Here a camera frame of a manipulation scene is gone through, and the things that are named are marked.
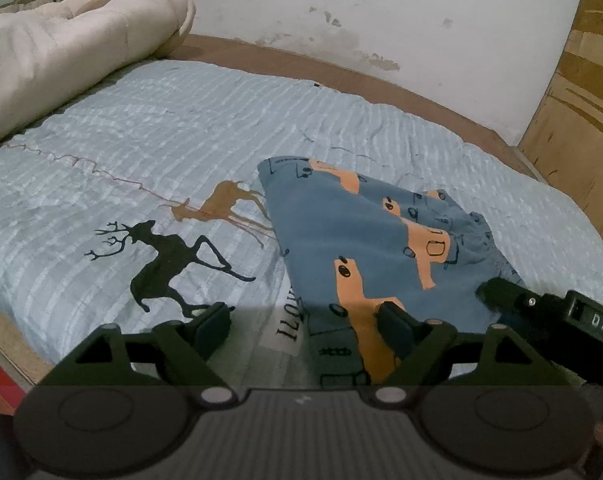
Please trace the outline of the blue orange patterned pants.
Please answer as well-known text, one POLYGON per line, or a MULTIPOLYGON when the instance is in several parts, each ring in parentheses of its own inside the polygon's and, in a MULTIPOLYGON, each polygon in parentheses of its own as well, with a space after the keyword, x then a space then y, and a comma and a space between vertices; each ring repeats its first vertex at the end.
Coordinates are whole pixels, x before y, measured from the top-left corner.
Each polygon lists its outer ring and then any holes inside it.
POLYGON ((380 384, 396 370, 400 353, 379 332, 383 302, 481 333, 499 315, 477 288, 522 283, 484 217, 443 190, 411 192, 296 156, 265 159, 258 174, 323 388, 380 384))

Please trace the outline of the light blue bed quilt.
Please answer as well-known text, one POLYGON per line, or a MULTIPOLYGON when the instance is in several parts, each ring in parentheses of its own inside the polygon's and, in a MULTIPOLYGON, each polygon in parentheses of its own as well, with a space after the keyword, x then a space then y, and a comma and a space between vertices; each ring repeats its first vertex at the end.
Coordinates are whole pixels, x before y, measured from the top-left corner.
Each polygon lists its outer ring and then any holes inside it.
POLYGON ((113 74, 0 148, 0 310, 41 359, 96 327, 232 308, 227 382, 320 386, 258 174, 306 157, 481 214, 544 294, 603 304, 603 240, 573 200, 442 126, 309 80, 186 61, 113 74))

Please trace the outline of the wooden wardrobe panel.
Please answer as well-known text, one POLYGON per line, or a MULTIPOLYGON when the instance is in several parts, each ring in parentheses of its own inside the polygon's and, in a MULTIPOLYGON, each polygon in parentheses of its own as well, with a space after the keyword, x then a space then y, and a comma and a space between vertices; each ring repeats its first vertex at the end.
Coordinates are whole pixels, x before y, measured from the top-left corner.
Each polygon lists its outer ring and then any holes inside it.
POLYGON ((603 240, 603 0, 580 0, 555 73, 519 149, 603 240))

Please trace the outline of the rolled cream comforter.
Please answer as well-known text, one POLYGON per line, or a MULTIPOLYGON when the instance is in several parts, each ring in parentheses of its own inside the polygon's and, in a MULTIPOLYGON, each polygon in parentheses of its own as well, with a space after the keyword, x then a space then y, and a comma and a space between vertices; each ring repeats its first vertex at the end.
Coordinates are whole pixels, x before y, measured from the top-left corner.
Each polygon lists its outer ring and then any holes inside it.
POLYGON ((0 141, 190 34, 193 0, 63 0, 0 10, 0 141))

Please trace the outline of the brown bed frame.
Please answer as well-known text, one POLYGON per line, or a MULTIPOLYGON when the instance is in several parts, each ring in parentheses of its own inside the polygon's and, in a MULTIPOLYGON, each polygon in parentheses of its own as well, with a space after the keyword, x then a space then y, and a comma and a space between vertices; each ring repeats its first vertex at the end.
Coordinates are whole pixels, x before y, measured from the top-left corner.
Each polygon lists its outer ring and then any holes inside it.
MULTIPOLYGON (((173 60, 216 64, 260 75, 313 80, 324 87, 358 94, 371 103, 393 105, 457 133, 464 142, 477 145, 520 174, 537 181, 541 179, 524 155, 517 148, 507 145, 495 131, 397 84, 356 70, 241 40, 198 35, 189 36, 170 57, 173 60)), ((1 312, 0 366, 24 390, 50 370, 50 365, 32 351, 15 325, 1 312)))

